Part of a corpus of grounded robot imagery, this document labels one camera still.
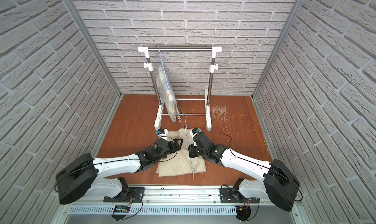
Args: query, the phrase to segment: black mounting plate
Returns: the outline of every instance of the black mounting plate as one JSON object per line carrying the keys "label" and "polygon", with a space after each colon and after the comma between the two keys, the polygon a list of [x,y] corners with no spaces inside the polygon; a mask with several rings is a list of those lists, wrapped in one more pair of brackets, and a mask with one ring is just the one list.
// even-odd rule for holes
{"label": "black mounting plate", "polygon": [[120,192],[114,198],[105,196],[103,202],[106,203],[127,203],[130,202],[130,197],[133,197],[133,203],[141,203],[142,198],[144,197],[144,187],[129,187],[129,194],[125,194],[124,192]]}

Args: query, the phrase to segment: white rack leg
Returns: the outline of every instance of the white rack leg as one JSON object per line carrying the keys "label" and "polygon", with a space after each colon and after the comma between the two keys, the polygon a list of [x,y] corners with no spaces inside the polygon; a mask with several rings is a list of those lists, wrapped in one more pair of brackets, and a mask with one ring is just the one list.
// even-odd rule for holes
{"label": "white rack leg", "polygon": [[207,99],[208,99],[208,89],[205,89],[206,130],[211,131],[210,105],[206,105]]}
{"label": "white rack leg", "polygon": [[158,130],[161,128],[163,107],[164,107],[164,102],[162,101],[162,104],[158,105],[157,118],[155,119],[155,123],[154,123],[155,130]]}

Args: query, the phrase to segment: aluminum frame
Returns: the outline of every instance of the aluminum frame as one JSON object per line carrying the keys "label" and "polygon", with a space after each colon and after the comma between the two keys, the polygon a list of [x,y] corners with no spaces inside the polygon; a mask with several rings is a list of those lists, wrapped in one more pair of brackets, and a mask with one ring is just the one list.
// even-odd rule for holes
{"label": "aluminum frame", "polygon": [[261,73],[261,77],[257,81],[255,90],[253,91],[253,94],[252,94],[253,99],[255,98],[256,94],[260,90],[261,85],[264,82],[264,79],[266,78],[266,75],[268,74],[269,69],[271,68],[271,65],[273,64],[275,58],[277,57],[277,53],[279,52],[279,50],[281,49],[284,41],[286,40],[287,35],[290,32],[291,27],[293,26],[293,23],[295,22],[295,19],[298,16],[299,11],[300,11],[304,1],[305,0],[295,0],[295,3],[294,3],[294,5],[293,5],[288,17],[287,17],[287,20],[286,20],[279,36],[278,36],[277,42],[276,42],[272,52],[270,53],[268,61],[266,62],[265,68]]}
{"label": "aluminum frame", "polygon": [[97,48],[97,45],[95,44],[93,38],[91,37],[90,32],[88,28],[86,27],[84,21],[82,20],[81,15],[78,12],[78,9],[74,5],[73,0],[61,0],[61,1],[64,3],[68,12],[72,16],[73,21],[76,23],[78,30],[81,32],[84,40],[88,44],[89,49],[93,53],[93,56],[95,57],[96,61],[99,64],[99,67],[102,69],[103,73],[105,74],[115,94],[117,95],[118,98],[120,98],[121,91],[119,90],[119,87],[117,86],[114,78],[112,77],[110,71],[108,70],[106,62],[103,59],[101,53],[99,52],[99,49]]}

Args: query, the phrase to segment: white plastic connector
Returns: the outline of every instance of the white plastic connector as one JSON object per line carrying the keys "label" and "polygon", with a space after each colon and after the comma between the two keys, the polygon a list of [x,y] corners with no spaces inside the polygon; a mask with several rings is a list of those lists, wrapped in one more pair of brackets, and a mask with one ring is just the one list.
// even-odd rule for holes
{"label": "white plastic connector", "polygon": [[211,116],[210,116],[210,105],[206,105],[208,99],[208,89],[205,89],[205,114],[206,114],[206,130],[211,131]]}
{"label": "white plastic connector", "polygon": [[147,68],[149,71],[153,71],[152,63],[144,62],[144,68]]}
{"label": "white plastic connector", "polygon": [[138,47],[139,52],[149,52],[149,49],[147,46],[139,46]]}
{"label": "white plastic connector", "polygon": [[163,107],[164,107],[164,103],[162,102],[162,105],[158,106],[157,118],[155,118],[155,122],[154,122],[155,130],[158,130],[161,128]]}
{"label": "white plastic connector", "polygon": [[222,46],[212,46],[212,52],[222,52]]}
{"label": "white plastic connector", "polygon": [[214,73],[214,70],[218,70],[218,68],[219,68],[218,64],[216,64],[216,65],[210,64],[210,72],[211,73]]}
{"label": "white plastic connector", "polygon": [[193,134],[193,132],[190,131],[189,134],[190,134],[191,138],[193,139],[193,137],[194,137],[197,133]]}
{"label": "white plastic connector", "polygon": [[158,135],[158,137],[159,138],[162,138],[162,139],[164,139],[164,140],[166,140],[167,142],[168,142],[168,140],[167,140],[167,134],[168,134],[168,131],[167,131],[167,129],[164,129],[165,130],[165,132],[164,133],[160,133],[159,135]]}
{"label": "white plastic connector", "polygon": [[148,46],[139,46],[138,51],[143,52],[146,58],[150,58]]}

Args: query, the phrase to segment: wooden floor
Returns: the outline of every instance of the wooden floor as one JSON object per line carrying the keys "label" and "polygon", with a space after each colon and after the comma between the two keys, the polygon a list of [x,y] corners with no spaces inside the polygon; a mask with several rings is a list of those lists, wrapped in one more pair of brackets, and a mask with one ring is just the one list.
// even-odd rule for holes
{"label": "wooden floor", "polygon": [[[255,109],[249,96],[211,96],[210,106],[223,105],[227,108],[227,122],[220,123],[212,113],[212,132],[232,137],[231,148],[256,159],[271,161]],[[180,112],[205,113],[204,101],[178,101]],[[156,141],[154,121],[158,109],[155,95],[124,95],[112,121],[98,157],[126,156],[138,152]],[[184,128],[201,128],[206,131],[205,116],[182,117],[182,122],[173,123],[168,116],[162,117],[161,128],[178,131]],[[228,146],[229,138],[216,133],[206,133],[215,144]],[[233,185],[238,178],[254,180],[250,176],[231,168],[206,163],[206,173],[171,177],[158,177],[157,165],[139,173],[125,173],[113,177],[124,177],[128,184],[181,184],[181,185]]]}

